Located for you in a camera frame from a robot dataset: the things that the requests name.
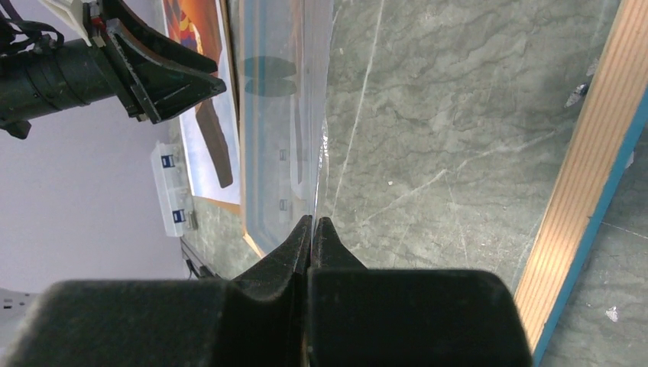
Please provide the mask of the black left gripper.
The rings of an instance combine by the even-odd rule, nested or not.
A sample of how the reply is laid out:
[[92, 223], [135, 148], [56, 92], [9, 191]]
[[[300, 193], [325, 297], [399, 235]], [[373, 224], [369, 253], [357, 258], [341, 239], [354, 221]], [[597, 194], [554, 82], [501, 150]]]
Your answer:
[[157, 124], [227, 90], [214, 60], [156, 31], [124, 1], [101, 1], [101, 9], [106, 46], [88, 47], [1, 3], [3, 131], [25, 140], [32, 119], [113, 96], [129, 116]]

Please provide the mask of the blue wooden picture frame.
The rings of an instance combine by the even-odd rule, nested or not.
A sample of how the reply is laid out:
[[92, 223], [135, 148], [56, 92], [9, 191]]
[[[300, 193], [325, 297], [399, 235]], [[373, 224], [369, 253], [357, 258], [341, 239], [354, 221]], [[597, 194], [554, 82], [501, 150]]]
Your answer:
[[645, 366], [647, 3], [331, 2], [314, 214], [498, 275], [538, 365]]

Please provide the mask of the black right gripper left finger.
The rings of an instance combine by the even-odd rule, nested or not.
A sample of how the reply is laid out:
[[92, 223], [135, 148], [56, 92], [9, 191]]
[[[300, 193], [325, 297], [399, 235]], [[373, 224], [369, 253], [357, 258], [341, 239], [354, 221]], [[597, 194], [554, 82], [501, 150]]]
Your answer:
[[303, 366], [313, 219], [231, 280], [64, 281], [27, 311], [3, 366]]

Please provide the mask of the clear plastic frame sheet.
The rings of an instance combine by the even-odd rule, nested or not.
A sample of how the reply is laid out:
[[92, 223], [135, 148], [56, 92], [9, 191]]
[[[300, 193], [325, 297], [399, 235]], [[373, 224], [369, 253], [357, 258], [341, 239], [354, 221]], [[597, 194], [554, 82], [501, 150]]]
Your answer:
[[242, 220], [259, 255], [316, 211], [333, 10], [331, 1], [239, 4]]

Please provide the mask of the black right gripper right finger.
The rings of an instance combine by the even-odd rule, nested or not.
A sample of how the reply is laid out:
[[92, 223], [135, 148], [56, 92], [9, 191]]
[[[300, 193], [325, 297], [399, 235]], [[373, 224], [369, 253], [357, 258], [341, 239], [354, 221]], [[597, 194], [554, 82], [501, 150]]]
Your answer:
[[307, 275], [313, 366], [530, 366], [512, 295], [479, 269], [365, 267], [330, 218], [318, 222]]

